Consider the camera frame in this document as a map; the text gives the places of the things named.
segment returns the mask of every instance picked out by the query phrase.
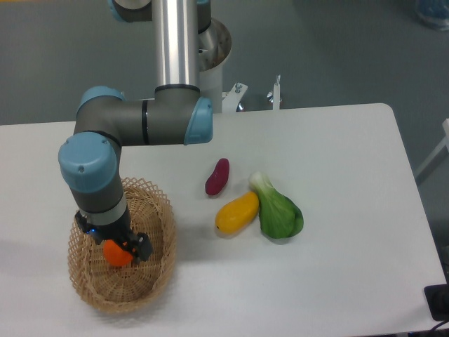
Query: yellow fruit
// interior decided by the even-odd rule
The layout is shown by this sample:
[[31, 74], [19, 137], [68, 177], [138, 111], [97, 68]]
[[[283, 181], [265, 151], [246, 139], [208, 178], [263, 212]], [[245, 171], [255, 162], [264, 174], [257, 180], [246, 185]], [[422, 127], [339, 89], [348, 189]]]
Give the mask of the yellow fruit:
[[226, 234], [232, 234], [249, 224], [259, 210], [259, 199], [248, 192], [224, 205], [215, 217], [215, 225]]

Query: green vegetable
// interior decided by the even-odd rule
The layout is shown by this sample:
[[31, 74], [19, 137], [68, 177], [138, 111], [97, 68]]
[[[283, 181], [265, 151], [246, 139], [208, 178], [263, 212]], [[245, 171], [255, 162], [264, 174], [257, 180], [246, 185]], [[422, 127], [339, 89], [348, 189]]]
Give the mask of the green vegetable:
[[301, 210], [273, 187], [263, 172], [254, 172], [249, 178], [251, 188], [260, 202], [260, 229], [273, 239], [293, 237], [301, 232], [304, 218]]

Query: orange fruit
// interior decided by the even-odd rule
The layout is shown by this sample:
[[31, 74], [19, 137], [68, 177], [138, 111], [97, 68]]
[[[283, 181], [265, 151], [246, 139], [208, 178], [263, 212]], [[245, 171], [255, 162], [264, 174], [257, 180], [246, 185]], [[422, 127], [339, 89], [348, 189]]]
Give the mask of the orange fruit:
[[113, 240], [107, 240], [103, 246], [103, 256], [114, 267], [123, 267], [133, 260], [133, 256], [119, 247]]

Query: wicker basket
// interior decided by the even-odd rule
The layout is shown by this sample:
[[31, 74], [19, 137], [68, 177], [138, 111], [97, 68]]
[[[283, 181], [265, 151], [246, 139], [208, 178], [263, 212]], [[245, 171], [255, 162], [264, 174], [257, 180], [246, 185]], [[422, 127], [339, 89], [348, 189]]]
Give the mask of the wicker basket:
[[73, 223], [69, 238], [70, 280], [81, 299], [108, 313], [130, 312], [152, 302], [165, 288], [175, 264], [176, 233], [170, 201], [143, 179], [122, 180], [134, 232], [148, 234], [153, 254], [139, 265], [111, 266]]

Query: black cable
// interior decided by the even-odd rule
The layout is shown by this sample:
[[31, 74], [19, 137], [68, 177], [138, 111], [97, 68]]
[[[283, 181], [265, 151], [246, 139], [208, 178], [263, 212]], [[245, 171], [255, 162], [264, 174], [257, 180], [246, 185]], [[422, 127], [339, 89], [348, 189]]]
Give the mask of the black cable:
[[435, 330], [437, 330], [437, 328], [439, 328], [440, 326], [449, 323], [449, 319], [442, 321], [441, 323], [438, 323], [436, 326], [434, 326], [428, 333], [427, 333], [427, 337], [431, 337]]

